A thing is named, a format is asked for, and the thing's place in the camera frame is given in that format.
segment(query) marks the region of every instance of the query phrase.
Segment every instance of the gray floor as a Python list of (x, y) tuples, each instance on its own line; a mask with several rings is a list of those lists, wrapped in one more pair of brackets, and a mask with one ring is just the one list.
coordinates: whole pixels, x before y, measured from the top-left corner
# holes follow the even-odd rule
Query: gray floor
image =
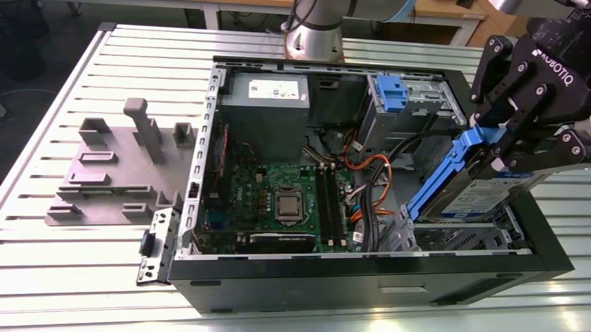
[[(82, 4), (82, 15), (73, 17), (62, 2), (46, 1), (42, 14), (49, 25), (49, 34), (36, 41), (46, 63), (46, 72), (27, 82), (14, 82), (0, 74), (0, 103), (10, 112), (10, 117), (0, 121), (0, 181), (10, 170), (37, 123), (52, 103), (50, 92), (15, 92), (15, 89), (42, 89), (58, 92), (70, 69), (82, 54), (96, 33), (98, 24), (112, 21), (120, 24), (172, 26), (185, 28), (188, 21), (182, 9), (133, 6)], [(277, 15), (221, 13), (224, 30), (264, 32), (278, 30), (281, 18)], [(189, 13), (192, 27), (204, 28), (198, 10)], [(368, 21), (349, 20), (342, 25), (342, 35), (354, 38), (372, 38)]]

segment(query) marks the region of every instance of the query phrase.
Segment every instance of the motherboard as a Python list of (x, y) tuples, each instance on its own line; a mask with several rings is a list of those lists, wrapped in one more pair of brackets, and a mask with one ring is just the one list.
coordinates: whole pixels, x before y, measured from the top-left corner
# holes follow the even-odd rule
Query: motherboard
[(349, 252), (352, 182), (334, 165), (233, 165), (225, 199), (208, 204), (204, 253)]

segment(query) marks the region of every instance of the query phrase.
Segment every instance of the metal slotted table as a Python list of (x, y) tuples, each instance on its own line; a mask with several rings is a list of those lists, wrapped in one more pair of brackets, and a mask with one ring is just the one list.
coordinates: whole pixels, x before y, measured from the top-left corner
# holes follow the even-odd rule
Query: metal slotted table
[[(98, 31), (0, 187), (0, 326), (198, 331), (433, 329), (591, 330), (591, 172), (548, 178), (533, 194), (576, 270), (468, 306), (201, 316), (173, 287), (134, 286), (146, 226), (48, 227), (85, 117), (130, 127), (124, 100), (145, 98), (158, 127), (200, 128), (213, 55), (282, 57), (281, 38), (258, 33), (118, 25)], [(449, 68), (472, 81), (480, 50), (345, 39), (348, 62)]]

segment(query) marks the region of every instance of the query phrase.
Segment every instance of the gray vertical post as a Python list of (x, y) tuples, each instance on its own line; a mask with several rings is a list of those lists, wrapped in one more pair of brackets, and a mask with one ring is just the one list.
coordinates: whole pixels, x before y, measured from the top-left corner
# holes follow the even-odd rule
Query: gray vertical post
[(128, 98), (125, 106), (122, 108), (122, 114), (133, 119), (136, 124), (137, 134), (140, 135), (144, 147), (148, 150), (149, 158), (153, 164), (161, 164), (164, 162), (164, 155), (160, 150), (160, 143), (157, 139), (157, 133), (154, 128), (149, 125), (148, 116), (145, 110), (148, 108), (148, 102), (142, 98)]

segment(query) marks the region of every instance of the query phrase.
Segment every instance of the motherboard chip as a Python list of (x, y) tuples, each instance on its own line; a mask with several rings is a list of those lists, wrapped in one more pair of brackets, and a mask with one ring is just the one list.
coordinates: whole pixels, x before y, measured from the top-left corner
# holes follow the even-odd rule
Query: motherboard chip
[(278, 187), (274, 191), (274, 220), (285, 226), (301, 222), (301, 189), (296, 187)]
[(277, 211), (280, 216), (297, 216), (298, 215), (298, 198), (294, 196), (278, 197), (277, 199)]

